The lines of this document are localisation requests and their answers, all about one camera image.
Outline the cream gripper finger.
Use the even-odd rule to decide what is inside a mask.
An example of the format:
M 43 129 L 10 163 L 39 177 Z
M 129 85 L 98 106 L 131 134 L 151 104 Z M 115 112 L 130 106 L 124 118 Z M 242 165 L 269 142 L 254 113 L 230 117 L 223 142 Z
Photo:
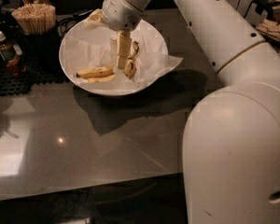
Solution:
M 131 33 L 129 31 L 118 31 L 111 38 L 111 44 L 116 48 L 116 67 L 124 70 L 132 45 Z
M 85 19 L 85 22 L 88 21 L 100 22 L 101 20 L 102 20 L 102 10 L 100 8 L 97 8 Z

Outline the white rounded gripper body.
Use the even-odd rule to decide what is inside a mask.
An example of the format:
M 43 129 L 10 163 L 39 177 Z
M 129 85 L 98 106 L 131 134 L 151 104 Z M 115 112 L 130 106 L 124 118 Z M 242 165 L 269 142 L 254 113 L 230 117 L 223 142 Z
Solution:
M 114 31 L 133 31 L 141 20 L 143 0 L 104 0 L 102 18 Z

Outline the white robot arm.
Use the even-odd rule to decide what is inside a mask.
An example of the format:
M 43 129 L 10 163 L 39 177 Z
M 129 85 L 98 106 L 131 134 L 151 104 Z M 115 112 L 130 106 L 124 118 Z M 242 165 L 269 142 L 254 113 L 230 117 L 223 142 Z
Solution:
M 134 30 L 151 0 L 104 0 L 103 20 Z M 222 89 L 183 134 L 188 224 L 280 224 L 280 56 L 226 0 L 174 0 Z

